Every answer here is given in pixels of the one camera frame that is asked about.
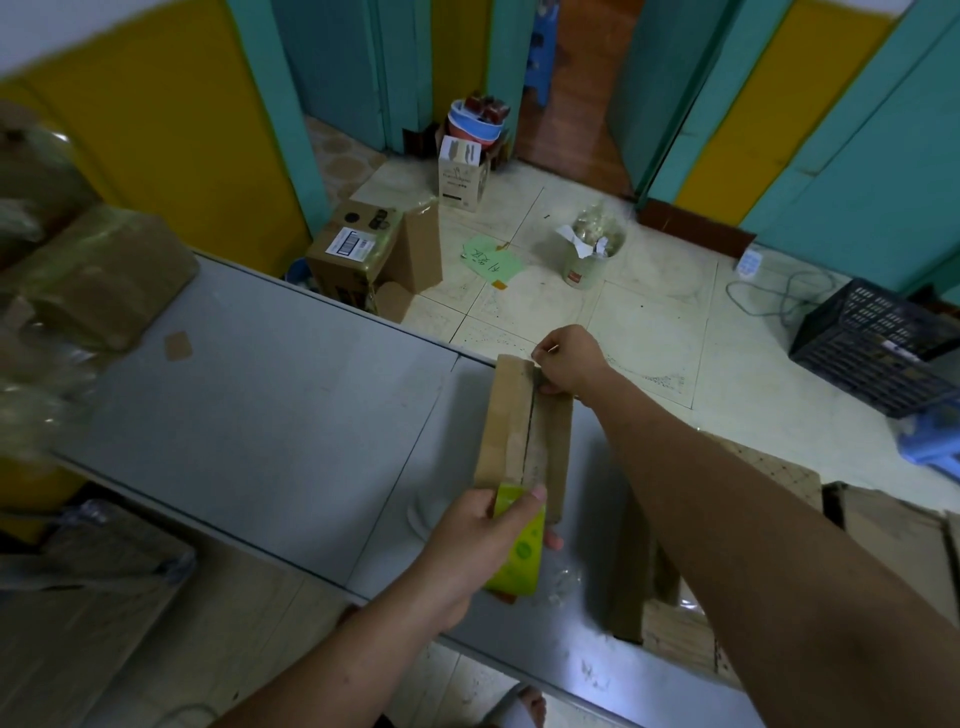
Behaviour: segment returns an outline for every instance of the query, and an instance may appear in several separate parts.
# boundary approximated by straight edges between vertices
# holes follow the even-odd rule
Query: person
[[[766,725],[945,726],[960,716],[960,631],[841,529],[656,405],[582,327],[553,331],[533,358],[547,394],[569,392],[596,414]],[[543,497],[534,489],[491,520],[492,493],[467,490],[405,573],[217,727],[371,728]],[[488,723],[522,724],[517,710],[543,725],[543,698],[529,688]]]

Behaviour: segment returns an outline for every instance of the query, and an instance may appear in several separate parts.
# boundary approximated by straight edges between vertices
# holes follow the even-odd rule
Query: black plastic crate
[[[960,326],[863,279],[804,318],[790,359],[879,410],[914,414],[960,397],[927,361],[960,347]]]

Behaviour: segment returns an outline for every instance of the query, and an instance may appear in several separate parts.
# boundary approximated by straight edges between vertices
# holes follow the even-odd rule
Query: gray table
[[[278,280],[201,257],[143,344],[101,378],[60,461],[267,558],[370,599],[410,564],[424,484],[466,488],[492,363]],[[168,361],[167,335],[193,355]],[[455,649],[647,728],[760,725],[742,692],[604,634],[627,487],[577,403],[560,553],[534,597],[480,594]]]

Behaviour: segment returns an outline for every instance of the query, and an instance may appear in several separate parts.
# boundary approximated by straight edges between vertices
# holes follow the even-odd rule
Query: person's left hand
[[[543,507],[546,488],[538,485],[491,519],[495,498],[496,491],[470,488],[454,500],[407,572],[419,580],[430,607],[437,610],[441,630],[464,618],[470,598],[507,561],[516,537]],[[556,550],[563,543],[551,531],[543,534],[547,548]]]

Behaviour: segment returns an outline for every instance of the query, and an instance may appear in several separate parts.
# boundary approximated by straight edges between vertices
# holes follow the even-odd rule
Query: wooden floor
[[[607,104],[643,0],[563,0],[546,109],[526,89],[516,155],[562,177],[632,198],[607,131]]]

